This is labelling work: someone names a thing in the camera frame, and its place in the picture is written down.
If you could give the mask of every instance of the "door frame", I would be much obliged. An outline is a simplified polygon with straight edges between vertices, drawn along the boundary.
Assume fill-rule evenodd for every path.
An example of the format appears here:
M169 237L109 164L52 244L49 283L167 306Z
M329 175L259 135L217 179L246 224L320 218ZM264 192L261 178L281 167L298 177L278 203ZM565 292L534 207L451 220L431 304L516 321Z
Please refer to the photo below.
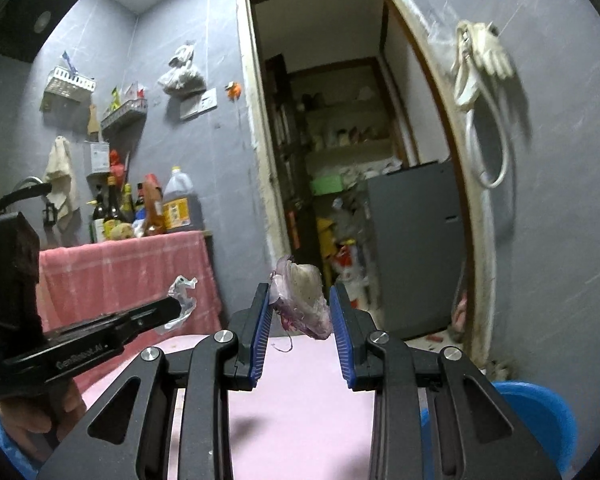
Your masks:
M456 111L451 82L446 78L427 42L429 22L413 0L385 0L401 17L438 109L456 172L460 195L467 273L467 337L464 350L478 367L488 361L494 311L494 240L488 195L475 181L465 149L464 119ZM264 205L267 245L272 264L290 253L286 221L278 189L272 140L267 121L261 60L251 0L237 0L238 40L242 54L244 93L251 127L251 142L258 165L258 186Z

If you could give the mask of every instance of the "blue plastic bucket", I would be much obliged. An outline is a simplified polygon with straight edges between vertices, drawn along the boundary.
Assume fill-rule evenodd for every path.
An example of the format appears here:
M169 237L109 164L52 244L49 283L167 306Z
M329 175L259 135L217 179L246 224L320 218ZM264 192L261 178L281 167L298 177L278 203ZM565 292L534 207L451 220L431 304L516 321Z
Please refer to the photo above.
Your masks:
M506 381L493 383L516 415L541 444L561 473L569 468L578 431L573 413L560 396L547 388L530 383ZM432 479L431 432L429 411L420 414L422 448L425 454L425 478Z

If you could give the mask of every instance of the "white wall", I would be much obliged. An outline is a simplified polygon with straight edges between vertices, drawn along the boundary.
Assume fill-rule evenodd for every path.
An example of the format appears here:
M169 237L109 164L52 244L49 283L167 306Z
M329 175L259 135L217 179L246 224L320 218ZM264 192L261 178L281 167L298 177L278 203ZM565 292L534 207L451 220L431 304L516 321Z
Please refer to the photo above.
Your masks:
M389 13L384 56L410 119L420 162L445 160L449 147L429 84L392 13Z
M382 0L268 0L255 15L264 59L283 54L288 72L378 55Z

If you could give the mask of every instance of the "human hand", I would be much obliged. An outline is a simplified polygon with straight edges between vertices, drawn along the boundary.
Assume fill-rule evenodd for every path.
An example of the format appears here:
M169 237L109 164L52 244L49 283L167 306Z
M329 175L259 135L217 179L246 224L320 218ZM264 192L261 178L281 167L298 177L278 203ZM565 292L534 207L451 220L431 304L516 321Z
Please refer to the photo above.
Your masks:
M56 435L64 439L87 411L75 381L71 380L62 399L64 413L58 423ZM42 411L33 399L12 397L0 400L0 422L4 431L30 457L44 462L48 456L44 450L36 448L29 433L51 431L51 418Z

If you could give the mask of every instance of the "metal bolt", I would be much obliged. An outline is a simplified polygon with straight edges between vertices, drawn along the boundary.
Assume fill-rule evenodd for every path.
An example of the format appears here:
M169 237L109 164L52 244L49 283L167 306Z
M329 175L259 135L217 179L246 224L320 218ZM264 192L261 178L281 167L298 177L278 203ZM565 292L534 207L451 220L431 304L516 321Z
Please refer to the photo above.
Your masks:
M455 346L446 347L443 354L450 361L458 361L462 357L461 350Z
M389 341L388 333L383 332L382 330L376 330L375 332L372 332L369 338L371 339L371 341L379 345L383 345L384 343Z
M234 333L231 330L218 330L214 334L214 339L219 343L228 343L234 338Z
M149 348L145 348L140 352L140 357L144 361L154 361L158 358L159 355L160 350L157 349L155 346L149 346Z

